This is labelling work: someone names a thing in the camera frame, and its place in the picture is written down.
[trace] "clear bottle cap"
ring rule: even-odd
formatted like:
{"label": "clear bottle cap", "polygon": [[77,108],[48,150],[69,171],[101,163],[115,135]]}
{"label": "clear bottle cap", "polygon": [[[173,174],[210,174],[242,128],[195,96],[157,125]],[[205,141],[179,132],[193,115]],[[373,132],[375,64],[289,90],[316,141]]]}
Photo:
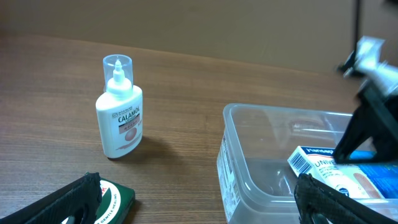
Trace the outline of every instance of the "clear bottle cap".
{"label": "clear bottle cap", "polygon": [[130,57],[120,54],[108,55],[104,58],[104,75],[105,75],[105,86],[104,92],[106,92],[106,84],[113,78],[113,71],[115,70],[115,64],[117,61],[121,62],[122,69],[124,71],[124,76],[128,78],[131,85],[134,85],[132,81],[132,60]]}

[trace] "barcode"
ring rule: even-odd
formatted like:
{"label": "barcode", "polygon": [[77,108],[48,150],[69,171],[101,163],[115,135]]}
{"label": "barcode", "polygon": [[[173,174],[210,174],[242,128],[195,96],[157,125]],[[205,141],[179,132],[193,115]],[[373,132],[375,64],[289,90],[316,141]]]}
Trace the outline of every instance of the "barcode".
{"label": "barcode", "polygon": [[231,166],[231,161],[229,160],[229,153],[228,153],[227,149],[225,150],[225,158],[226,158],[226,162],[228,163],[229,173],[232,174],[232,166]]}
{"label": "barcode", "polygon": [[300,153],[294,155],[290,162],[292,163],[292,167],[297,170],[299,174],[305,174],[311,169],[311,164],[309,164]]}
{"label": "barcode", "polygon": [[234,181],[234,191],[235,196],[236,196],[236,202],[239,202],[239,189],[238,189],[238,184],[236,183],[236,181]]}
{"label": "barcode", "polygon": [[227,188],[227,185],[226,185],[226,182],[225,182],[225,179],[224,179],[224,175],[221,175],[220,182],[221,182],[221,186],[220,186],[221,194],[224,194],[224,188]]}
{"label": "barcode", "polygon": [[225,160],[223,159],[223,168],[224,168],[224,171],[225,171],[225,179],[226,179],[226,181],[227,182],[229,182],[229,178],[228,178],[228,173],[227,173],[227,171],[226,171],[226,167],[227,167],[227,164],[225,163]]}

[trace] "bottle cap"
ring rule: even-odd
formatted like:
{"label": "bottle cap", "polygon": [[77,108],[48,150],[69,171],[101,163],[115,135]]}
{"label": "bottle cap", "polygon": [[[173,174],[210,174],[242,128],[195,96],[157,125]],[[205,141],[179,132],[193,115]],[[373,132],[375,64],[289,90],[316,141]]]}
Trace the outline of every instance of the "bottle cap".
{"label": "bottle cap", "polygon": [[[116,68],[116,62],[119,61],[120,65],[118,66],[118,69]],[[108,84],[108,81],[111,78],[114,78],[114,71],[116,71],[116,75],[118,76],[118,72],[124,73],[124,77],[130,80],[131,85],[134,85],[133,83],[133,75],[132,75],[132,60],[130,57],[126,55],[121,55],[121,54],[114,54],[114,55],[108,55],[103,59],[103,65],[104,65],[104,78],[105,78],[105,86],[104,86],[104,92],[106,92],[106,85]]]}

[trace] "bottle nozzle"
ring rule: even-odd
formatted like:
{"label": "bottle nozzle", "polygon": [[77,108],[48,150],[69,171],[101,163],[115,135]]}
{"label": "bottle nozzle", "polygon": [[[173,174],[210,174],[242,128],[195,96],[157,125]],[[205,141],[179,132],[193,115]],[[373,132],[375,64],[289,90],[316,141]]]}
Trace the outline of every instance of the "bottle nozzle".
{"label": "bottle nozzle", "polygon": [[124,71],[122,69],[122,63],[117,59],[114,64],[113,79],[116,83],[121,83],[124,80]]}

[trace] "box label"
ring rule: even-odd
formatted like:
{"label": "box label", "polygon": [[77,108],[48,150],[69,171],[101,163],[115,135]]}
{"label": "box label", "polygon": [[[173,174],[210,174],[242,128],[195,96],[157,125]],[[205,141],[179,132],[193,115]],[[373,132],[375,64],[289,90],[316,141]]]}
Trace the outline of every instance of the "box label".
{"label": "box label", "polygon": [[220,180],[221,195],[223,196],[225,215],[229,222],[241,199],[225,136],[223,136],[221,149],[217,157],[217,171]]}
{"label": "box label", "polygon": [[[95,224],[108,224],[119,212],[121,196],[118,188],[114,184],[106,180],[100,180],[100,184],[102,190],[102,202],[96,212],[97,220],[95,221]],[[67,224],[68,219],[69,218],[65,219],[61,224]]]}
{"label": "box label", "polygon": [[[354,151],[351,159],[368,159],[373,157],[371,151]],[[395,164],[360,164],[358,167],[366,174],[385,198],[398,198],[398,166]]]}
{"label": "box label", "polygon": [[351,198],[384,198],[372,178],[360,166],[337,165],[334,149],[299,146],[288,158],[295,174],[312,174],[314,178]]}

